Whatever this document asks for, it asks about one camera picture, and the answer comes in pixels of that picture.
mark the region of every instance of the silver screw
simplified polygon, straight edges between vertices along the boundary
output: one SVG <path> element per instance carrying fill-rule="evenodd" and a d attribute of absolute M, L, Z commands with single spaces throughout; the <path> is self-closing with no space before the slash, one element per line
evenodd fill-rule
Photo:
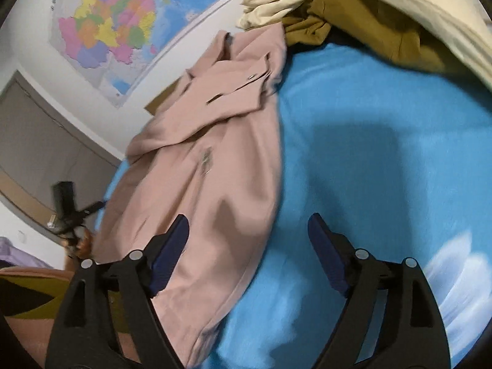
<path fill-rule="evenodd" d="M 92 259 L 84 259 L 80 266 L 82 269 L 89 269 L 92 266 Z"/>
<path fill-rule="evenodd" d="M 144 256 L 144 253 L 140 250 L 134 250 L 130 253 L 130 259 L 132 261 L 138 261 L 143 256 Z"/>
<path fill-rule="evenodd" d="M 405 259 L 405 265 L 407 265 L 409 268 L 415 268 L 417 267 L 417 261 L 413 258 L 407 258 Z"/>
<path fill-rule="evenodd" d="M 368 259 L 369 253 L 364 249 L 359 249 L 359 250 L 355 251 L 355 256 L 359 259 Z"/>

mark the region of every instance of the lavender cloth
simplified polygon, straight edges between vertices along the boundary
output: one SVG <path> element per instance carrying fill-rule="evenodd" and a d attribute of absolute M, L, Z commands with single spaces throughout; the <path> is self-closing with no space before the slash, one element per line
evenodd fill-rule
<path fill-rule="evenodd" d="M 52 269 L 47 263 L 14 247 L 6 237 L 0 237 L 0 260 L 15 266 Z"/>

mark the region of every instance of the blue bed sheet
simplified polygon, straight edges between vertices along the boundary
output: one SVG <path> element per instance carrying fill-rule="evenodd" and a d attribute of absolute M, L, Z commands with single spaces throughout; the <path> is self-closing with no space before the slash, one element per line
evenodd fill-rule
<path fill-rule="evenodd" d="M 279 91 L 283 188 L 259 270 L 202 369 L 308 369 L 343 309 L 309 243 L 319 212 L 378 259 L 424 266 L 461 231 L 492 258 L 492 96 L 326 45 Z"/>

